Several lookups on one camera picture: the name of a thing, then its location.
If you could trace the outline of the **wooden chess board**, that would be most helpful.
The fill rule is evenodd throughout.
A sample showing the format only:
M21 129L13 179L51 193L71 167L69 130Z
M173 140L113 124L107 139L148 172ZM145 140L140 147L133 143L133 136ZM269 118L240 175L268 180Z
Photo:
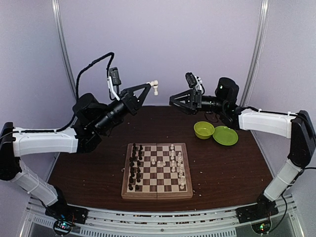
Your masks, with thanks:
M127 145L125 167L122 181L121 197L134 200L171 200L189 199L193 197L192 179L185 143L173 143L175 147L174 160L170 159L170 145L172 143L136 143L143 146L142 180L139 191L128 190L129 158L132 144ZM179 167L177 166L178 152L182 153L185 175L185 187L180 189ZM151 161L165 161L164 167L151 167Z

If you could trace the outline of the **white king chess piece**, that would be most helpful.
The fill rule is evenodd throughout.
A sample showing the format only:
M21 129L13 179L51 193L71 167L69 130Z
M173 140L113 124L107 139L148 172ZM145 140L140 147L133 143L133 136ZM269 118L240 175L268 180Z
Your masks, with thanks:
M182 163L179 166L179 178L180 178L180 189L183 190L185 187L185 175L184 175L184 165Z

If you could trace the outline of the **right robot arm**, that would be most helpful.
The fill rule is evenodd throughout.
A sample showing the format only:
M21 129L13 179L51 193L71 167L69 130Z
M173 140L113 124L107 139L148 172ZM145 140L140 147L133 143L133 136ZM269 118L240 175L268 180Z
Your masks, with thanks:
M309 165L316 150L316 132L307 111L298 113L267 112L236 104L239 86L230 78L219 78L214 96L206 96L201 79L186 73L189 90L173 95L169 103L186 114L209 112L235 130L254 130L290 139L290 152L285 164L262 193L253 214L265 217L276 200Z

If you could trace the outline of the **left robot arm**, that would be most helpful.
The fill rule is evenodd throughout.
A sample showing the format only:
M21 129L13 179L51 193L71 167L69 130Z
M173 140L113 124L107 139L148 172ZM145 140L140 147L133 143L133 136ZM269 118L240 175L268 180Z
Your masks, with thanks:
M59 129L24 129L4 124L0 134L0 178L16 183L36 196L60 219L71 215L62 192L43 181L21 160L24 155L44 153L90 153L102 141L101 136L123 122L127 114L135 115L150 89L158 94L158 81L124 89L109 105L84 94L73 106L78 124Z

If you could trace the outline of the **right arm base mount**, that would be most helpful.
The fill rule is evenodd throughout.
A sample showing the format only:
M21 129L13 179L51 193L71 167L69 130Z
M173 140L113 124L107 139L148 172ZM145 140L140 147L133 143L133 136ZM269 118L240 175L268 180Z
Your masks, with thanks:
M240 224L251 222L252 230L263 235L272 230L271 216L278 214L278 208L275 201L260 194L255 204L237 208L236 214Z

